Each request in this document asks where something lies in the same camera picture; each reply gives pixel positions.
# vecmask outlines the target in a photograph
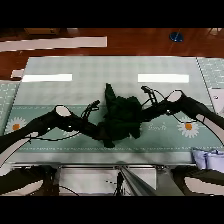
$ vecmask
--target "tabletop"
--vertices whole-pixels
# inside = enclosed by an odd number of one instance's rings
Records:
[[[203,77],[203,60],[195,57],[155,56],[65,56],[29,58],[24,77],[68,76],[70,81],[31,81],[19,85],[5,133],[14,124],[26,125],[35,117],[51,111],[55,105],[65,105],[78,116],[85,107],[100,100],[100,110],[92,112],[90,122],[97,124],[106,114],[104,91],[110,83],[117,96],[136,96],[143,103],[148,99],[141,90],[146,85],[167,96],[181,89],[213,110]],[[138,74],[188,75],[188,83],[138,82]],[[189,121],[183,113],[176,115]],[[100,141],[79,134],[58,142],[32,140],[14,153],[7,162],[64,164],[186,164],[191,163],[191,148],[222,149],[220,141],[200,123],[186,132],[184,124],[173,117],[161,116],[141,125],[139,139],[126,138],[109,149]],[[61,138],[73,133],[54,129],[46,138]]]

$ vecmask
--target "wooden floor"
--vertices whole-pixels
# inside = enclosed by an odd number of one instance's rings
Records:
[[[172,42],[169,34],[180,31],[181,43]],[[0,52],[0,80],[10,80],[12,70],[23,69],[29,57],[75,55],[147,55],[198,56],[224,58],[224,29],[222,28],[78,28],[61,29],[58,36],[30,35],[22,28],[0,30],[1,41],[77,36],[107,36],[106,48],[75,48]]]

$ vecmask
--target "purple cloth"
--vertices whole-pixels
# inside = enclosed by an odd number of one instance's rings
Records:
[[[203,151],[193,148],[192,154],[198,169],[211,169],[224,173],[224,152],[216,149]]]

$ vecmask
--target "flower center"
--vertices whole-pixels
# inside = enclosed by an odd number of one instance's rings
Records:
[[[12,126],[13,131],[19,130],[19,128],[20,128],[19,124],[14,124]]]
[[[190,124],[190,123],[186,123],[186,124],[185,124],[185,128],[186,128],[187,130],[191,130],[191,129],[192,129],[192,124]]]

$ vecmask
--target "blue round object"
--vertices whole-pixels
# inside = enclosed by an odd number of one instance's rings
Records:
[[[184,37],[179,32],[173,32],[170,34],[170,40],[172,40],[174,42],[182,42],[184,40]]]

